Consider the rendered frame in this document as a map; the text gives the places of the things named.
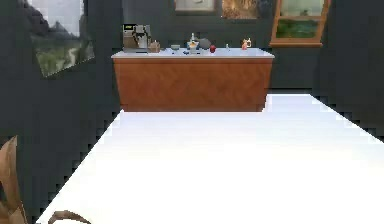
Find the brown wooden kitchen counter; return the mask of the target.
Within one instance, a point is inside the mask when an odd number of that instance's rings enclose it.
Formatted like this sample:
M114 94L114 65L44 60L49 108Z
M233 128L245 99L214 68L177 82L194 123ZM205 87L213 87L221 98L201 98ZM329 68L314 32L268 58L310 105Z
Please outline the brown wooden kitchen counter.
M274 55L259 48L112 56L126 112L260 112Z

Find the silver coffee machine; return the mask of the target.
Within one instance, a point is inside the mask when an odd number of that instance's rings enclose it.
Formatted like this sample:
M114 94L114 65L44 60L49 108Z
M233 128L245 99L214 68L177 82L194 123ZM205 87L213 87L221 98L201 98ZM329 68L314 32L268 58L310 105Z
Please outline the silver coffee machine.
M151 42L149 25L123 25L123 51L130 53L147 53Z

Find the wooden framed window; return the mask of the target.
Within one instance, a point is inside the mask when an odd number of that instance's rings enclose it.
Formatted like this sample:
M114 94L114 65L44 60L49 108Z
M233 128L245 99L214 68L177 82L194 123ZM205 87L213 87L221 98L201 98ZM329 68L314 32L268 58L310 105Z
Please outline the wooden framed window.
M270 46L321 47L332 0L276 0Z

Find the pale framed wall picture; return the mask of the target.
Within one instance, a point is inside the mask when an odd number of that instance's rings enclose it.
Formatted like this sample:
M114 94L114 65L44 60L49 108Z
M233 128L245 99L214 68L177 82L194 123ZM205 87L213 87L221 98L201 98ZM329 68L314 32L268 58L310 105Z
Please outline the pale framed wall picture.
M212 12L215 0L174 0L175 10L181 12Z

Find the brown framed wall picture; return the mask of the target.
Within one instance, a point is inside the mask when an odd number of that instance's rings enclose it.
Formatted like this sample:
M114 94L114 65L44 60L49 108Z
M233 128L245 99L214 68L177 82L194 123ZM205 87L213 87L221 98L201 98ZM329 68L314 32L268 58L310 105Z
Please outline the brown framed wall picture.
M258 0L222 0L224 19L257 19L260 17Z

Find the mountain landscape wall picture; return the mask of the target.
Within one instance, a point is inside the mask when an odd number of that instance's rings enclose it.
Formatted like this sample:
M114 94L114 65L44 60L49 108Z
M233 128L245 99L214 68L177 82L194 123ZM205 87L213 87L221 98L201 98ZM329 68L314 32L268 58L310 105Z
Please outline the mountain landscape wall picture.
M44 78L95 57L89 0L17 0Z

